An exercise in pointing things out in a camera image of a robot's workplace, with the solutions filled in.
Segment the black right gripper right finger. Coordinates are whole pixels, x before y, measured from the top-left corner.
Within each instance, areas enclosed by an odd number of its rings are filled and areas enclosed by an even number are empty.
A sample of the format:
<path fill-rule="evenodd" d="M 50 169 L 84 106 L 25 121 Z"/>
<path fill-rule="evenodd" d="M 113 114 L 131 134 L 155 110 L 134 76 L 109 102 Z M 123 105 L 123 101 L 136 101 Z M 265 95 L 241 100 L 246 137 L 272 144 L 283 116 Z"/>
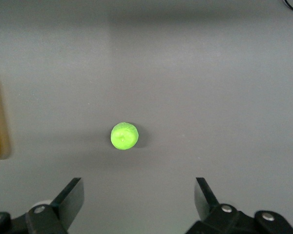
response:
<path fill-rule="evenodd" d="M 226 203 L 219 203 L 207 181 L 196 178 L 194 202 L 199 215 L 188 234 L 255 234 L 254 219 Z"/>

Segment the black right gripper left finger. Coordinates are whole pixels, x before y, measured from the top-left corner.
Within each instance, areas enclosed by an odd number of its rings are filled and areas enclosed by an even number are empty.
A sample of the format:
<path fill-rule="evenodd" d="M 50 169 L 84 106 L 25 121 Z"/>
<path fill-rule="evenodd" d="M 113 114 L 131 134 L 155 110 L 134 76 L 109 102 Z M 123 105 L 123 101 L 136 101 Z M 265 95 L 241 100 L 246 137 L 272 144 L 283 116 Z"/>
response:
<path fill-rule="evenodd" d="M 13 219 L 12 234 L 66 234 L 84 203 L 84 182 L 73 178 L 50 202 Z"/>

